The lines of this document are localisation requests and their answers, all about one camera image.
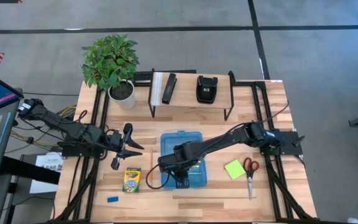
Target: scissor blade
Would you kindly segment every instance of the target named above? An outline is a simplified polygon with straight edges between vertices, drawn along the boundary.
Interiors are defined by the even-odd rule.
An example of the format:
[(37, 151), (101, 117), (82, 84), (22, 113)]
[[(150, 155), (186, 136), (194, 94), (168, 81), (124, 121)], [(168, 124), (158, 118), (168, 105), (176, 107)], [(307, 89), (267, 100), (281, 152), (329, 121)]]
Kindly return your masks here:
[(248, 194), (249, 200), (252, 200), (252, 178), (248, 177)]

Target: wooden tabletop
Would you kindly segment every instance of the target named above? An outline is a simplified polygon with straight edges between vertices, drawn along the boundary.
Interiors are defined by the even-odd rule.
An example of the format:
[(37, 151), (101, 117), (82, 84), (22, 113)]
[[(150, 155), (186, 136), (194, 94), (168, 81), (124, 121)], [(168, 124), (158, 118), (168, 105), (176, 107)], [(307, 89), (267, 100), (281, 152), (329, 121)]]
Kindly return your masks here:
[[(266, 81), (267, 93), (272, 114), (280, 111), (287, 103), (282, 82)], [(160, 137), (163, 133), (175, 133), (178, 130), (199, 131), (203, 139), (210, 139), (223, 134), (233, 125), (256, 120), (252, 90), (249, 87), (234, 87), (235, 107), (227, 121), (224, 121), (222, 111), (206, 108), (174, 108), (161, 107), (153, 119), (148, 109), (149, 87), (135, 89), (136, 105), (131, 110), (122, 110), (110, 101), (106, 124), (109, 128), (121, 129), (125, 123), (132, 123), (134, 132), (132, 138), (145, 150), (142, 156), (128, 158), (121, 162), (119, 170), (112, 170), (110, 163), (115, 153), (110, 152), (107, 158), (100, 162), (94, 195), (92, 222), (249, 222), (273, 221), (272, 199), (270, 196), (267, 171), (264, 158), (258, 148), (243, 144), (208, 154), (205, 158), (208, 184), (202, 189), (181, 190), (152, 190), (145, 184), (146, 173), (150, 170), (150, 151), (153, 152), (154, 164), (160, 156)], [(83, 84), (76, 115), (83, 110), (92, 111), (96, 89), (89, 89)], [(260, 104), (263, 108), (261, 93)], [(88, 113), (82, 122), (89, 122)], [(289, 108), (274, 119), (276, 128), (281, 130), (293, 129)], [(254, 174), (254, 197), (250, 200), (246, 177), (231, 180), (224, 165), (239, 159), (243, 161), (251, 157), (260, 164)], [(63, 172), (56, 194), (56, 213), (59, 214), (67, 205), (71, 180), (77, 158), (71, 157), (64, 162)], [(307, 213), (316, 216), (313, 199), (309, 189), (305, 168), (294, 156), (282, 156), (283, 168), (289, 191)], [(142, 169), (139, 193), (122, 192), (124, 170), (127, 167)], [(80, 169), (76, 175), (76, 186), (80, 179)], [(159, 186), (160, 172), (154, 171), (153, 186)], [(283, 197), (277, 188), (281, 214), (285, 217)], [(88, 194), (83, 197), (81, 215), (85, 214), (85, 204)], [(119, 201), (107, 203), (108, 197), (118, 196)]]
[[(187, 106), (194, 108), (221, 108), (229, 109), (231, 107), (230, 77), (229, 75), (206, 75), (206, 74), (187, 74), (176, 73), (177, 83), (172, 92), (171, 100), (168, 104), (161, 103), (162, 95), (168, 82), (169, 73), (154, 72), (152, 97), (150, 104), (152, 106)], [(197, 101), (196, 87), (199, 75), (205, 78), (218, 78), (218, 86), (214, 103), (206, 104)]]

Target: scissors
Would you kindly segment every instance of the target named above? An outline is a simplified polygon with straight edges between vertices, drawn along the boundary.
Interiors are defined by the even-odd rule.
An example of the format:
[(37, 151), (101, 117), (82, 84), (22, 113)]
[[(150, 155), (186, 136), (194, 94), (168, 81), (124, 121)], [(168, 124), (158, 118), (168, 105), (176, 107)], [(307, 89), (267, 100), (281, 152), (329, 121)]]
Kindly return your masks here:
[(247, 157), (242, 166), (247, 172), (249, 199), (252, 200), (252, 178), (254, 172), (259, 168), (259, 163), (257, 161), (252, 161), (251, 158)]

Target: green leaves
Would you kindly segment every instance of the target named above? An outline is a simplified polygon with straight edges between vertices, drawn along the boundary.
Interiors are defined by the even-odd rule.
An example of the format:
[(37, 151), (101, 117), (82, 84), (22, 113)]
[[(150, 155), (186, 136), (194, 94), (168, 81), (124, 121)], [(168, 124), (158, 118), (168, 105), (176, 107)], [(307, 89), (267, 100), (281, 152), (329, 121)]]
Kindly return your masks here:
[(86, 48), (81, 69), (89, 87), (115, 88), (120, 85), (120, 80), (133, 78), (139, 64), (139, 58), (132, 49), (137, 42), (126, 38), (127, 35), (110, 35)]

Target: green sticky note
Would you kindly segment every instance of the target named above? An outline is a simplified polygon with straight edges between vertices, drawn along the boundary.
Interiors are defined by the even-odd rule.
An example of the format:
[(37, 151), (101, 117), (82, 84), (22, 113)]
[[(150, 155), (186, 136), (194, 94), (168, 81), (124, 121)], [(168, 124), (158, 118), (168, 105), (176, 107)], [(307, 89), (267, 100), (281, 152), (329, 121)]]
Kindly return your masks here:
[(224, 168), (227, 170), (232, 180), (239, 178), (246, 172), (238, 159), (224, 166)]

